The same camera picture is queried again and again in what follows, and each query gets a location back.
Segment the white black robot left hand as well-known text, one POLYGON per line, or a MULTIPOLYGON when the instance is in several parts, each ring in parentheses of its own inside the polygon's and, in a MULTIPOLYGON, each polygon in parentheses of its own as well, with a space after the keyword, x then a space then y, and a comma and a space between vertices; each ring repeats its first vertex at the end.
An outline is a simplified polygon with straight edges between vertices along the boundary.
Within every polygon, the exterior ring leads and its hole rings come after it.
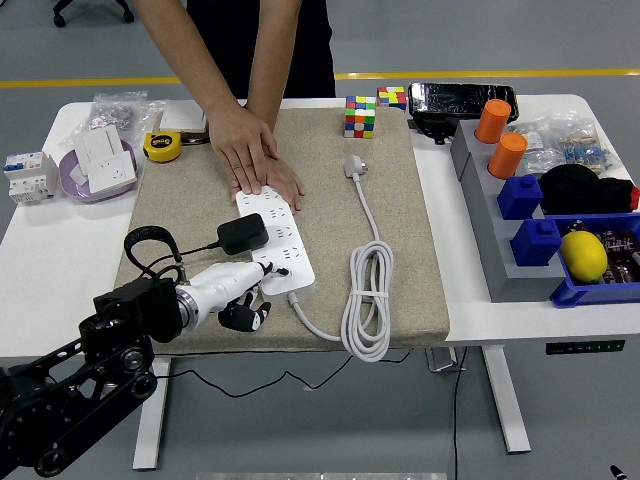
POLYGON ((269 274, 286 276, 289 270, 272 262, 216 263, 193 277, 188 284, 176 287, 183 329, 198 328, 210 313, 217 313, 219 323, 239 332, 258 330, 269 315, 270 302, 252 309, 260 282, 269 274))

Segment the person's left hand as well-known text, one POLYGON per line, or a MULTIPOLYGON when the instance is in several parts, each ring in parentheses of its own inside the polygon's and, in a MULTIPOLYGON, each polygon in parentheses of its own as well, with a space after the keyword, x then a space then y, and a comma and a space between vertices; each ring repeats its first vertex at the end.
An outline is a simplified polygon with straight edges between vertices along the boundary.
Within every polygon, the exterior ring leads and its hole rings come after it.
POLYGON ((280 194, 293 213, 301 211, 305 192, 298 175, 284 160, 267 155, 265 161, 266 184, 280 194))

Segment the person's right hand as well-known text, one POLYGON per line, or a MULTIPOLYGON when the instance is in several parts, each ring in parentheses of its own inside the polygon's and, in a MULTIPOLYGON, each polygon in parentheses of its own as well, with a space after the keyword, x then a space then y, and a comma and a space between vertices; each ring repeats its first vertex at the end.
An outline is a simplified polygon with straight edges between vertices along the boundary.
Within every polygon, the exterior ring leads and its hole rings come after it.
POLYGON ((269 126, 231 99, 204 109, 212 149, 233 188, 260 193, 266 184, 267 158, 279 159, 269 126))

